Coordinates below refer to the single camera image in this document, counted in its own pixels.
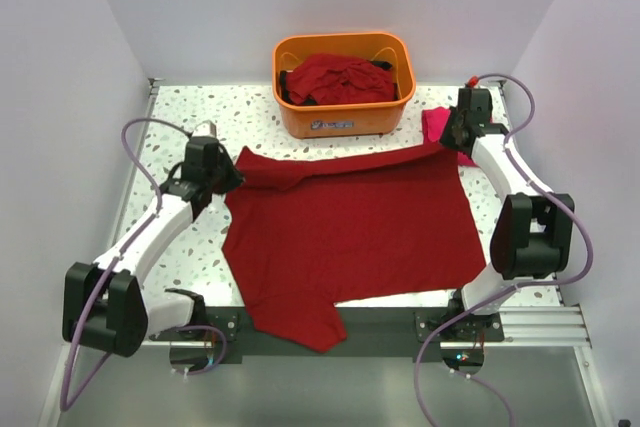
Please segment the dark red t shirt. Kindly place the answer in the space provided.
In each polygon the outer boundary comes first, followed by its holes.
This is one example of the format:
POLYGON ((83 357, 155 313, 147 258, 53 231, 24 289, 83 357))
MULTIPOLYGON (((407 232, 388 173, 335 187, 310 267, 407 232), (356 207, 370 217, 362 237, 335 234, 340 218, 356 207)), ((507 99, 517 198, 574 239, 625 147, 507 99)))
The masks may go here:
POLYGON ((435 144, 318 161, 244 149, 223 254, 263 333, 317 352, 345 301, 456 289, 486 260, 457 156, 435 144))

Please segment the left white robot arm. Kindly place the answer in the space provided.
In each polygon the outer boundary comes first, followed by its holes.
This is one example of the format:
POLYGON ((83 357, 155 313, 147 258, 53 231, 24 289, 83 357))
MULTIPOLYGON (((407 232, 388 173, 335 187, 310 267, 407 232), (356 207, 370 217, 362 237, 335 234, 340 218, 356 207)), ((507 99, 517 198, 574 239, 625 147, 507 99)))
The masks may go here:
POLYGON ((148 216, 94 262, 76 262, 68 269, 62 315, 65 341, 130 357, 152 335, 207 324, 201 295, 174 288, 148 294, 144 282, 164 251, 212 198, 239 187, 244 177, 221 142, 205 134, 190 137, 177 169, 179 176, 160 185, 160 196, 148 216))

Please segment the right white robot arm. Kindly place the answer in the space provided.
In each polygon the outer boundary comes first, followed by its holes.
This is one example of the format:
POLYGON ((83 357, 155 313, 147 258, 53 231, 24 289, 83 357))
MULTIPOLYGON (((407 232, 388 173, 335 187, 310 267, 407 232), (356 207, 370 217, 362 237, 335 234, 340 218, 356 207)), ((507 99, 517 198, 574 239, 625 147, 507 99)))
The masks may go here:
POLYGON ((556 197, 561 208, 549 199, 552 189, 523 161, 508 129, 493 121, 485 88, 459 89, 439 142, 472 160, 502 203, 487 266, 455 294, 464 311, 490 316, 518 289, 566 268, 573 229, 567 213, 575 204, 568 194, 556 197))

